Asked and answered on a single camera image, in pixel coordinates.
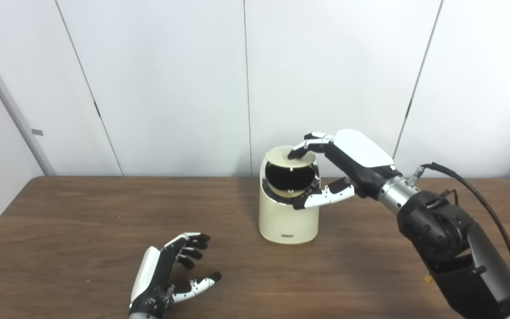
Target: cylindrical object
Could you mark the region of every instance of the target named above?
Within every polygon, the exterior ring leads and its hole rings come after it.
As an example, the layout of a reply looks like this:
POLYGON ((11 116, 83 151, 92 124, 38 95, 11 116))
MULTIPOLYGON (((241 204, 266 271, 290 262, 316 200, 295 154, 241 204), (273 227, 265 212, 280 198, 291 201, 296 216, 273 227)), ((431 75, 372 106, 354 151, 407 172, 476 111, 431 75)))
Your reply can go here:
POLYGON ((319 208, 294 210, 292 202, 320 188, 318 161, 312 152, 288 159, 291 146, 265 154, 259 175, 259 230, 279 244, 301 244, 318 234, 319 208))

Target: black robotic arm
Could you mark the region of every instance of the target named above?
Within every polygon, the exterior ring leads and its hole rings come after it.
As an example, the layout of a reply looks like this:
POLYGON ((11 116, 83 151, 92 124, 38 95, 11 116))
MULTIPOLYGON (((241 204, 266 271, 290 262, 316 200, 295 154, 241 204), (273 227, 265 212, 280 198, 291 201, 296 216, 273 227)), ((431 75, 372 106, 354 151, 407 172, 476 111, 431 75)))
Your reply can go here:
MULTIPOLYGON (((308 151, 324 153, 351 179, 344 181, 347 188, 353 186, 358 196, 378 200, 396 214, 399 231, 411 241, 452 309, 466 319, 510 319, 510 270, 481 226, 451 204, 446 194, 415 186, 425 168, 453 177, 455 172, 433 163, 421 166, 406 179, 388 154, 351 129, 334 136, 310 133, 292 149, 289 158, 300 158, 308 151)), ((461 177, 459 180, 471 187, 461 177)), ((324 199, 331 196, 328 188, 298 198, 295 208, 328 204, 324 199)), ((478 198, 486 204, 480 195, 478 198)), ((500 222, 498 226, 510 247, 500 222)))

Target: brown tabletop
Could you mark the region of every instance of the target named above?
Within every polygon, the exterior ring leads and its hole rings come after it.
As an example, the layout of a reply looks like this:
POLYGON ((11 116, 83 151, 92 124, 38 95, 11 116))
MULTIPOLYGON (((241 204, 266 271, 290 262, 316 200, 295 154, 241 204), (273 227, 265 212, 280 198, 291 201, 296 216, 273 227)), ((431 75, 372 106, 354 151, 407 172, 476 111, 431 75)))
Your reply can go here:
MULTIPOLYGON (((472 180, 510 234, 510 179, 472 180)), ((480 204, 451 179, 460 205, 508 257, 480 204)), ((126 318, 144 251, 182 232, 212 236, 196 268, 223 279, 172 307, 168 319, 459 318, 379 202, 324 206, 320 232, 286 246, 259 234, 256 179, 41 177, 0 217, 0 319, 126 318)))

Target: round lid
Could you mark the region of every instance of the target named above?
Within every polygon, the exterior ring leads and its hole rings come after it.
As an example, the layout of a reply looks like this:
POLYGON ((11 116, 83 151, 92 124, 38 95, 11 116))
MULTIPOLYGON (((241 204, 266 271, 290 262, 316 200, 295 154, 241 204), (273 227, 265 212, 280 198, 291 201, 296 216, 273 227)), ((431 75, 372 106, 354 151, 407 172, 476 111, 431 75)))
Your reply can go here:
POLYGON ((265 158, 273 165, 293 169, 310 166, 314 163, 314 161, 316 161, 316 155, 312 152, 306 153, 306 155, 302 158, 289 159, 287 155, 289 155, 292 148, 293 147, 289 145, 275 147, 265 154, 265 158))

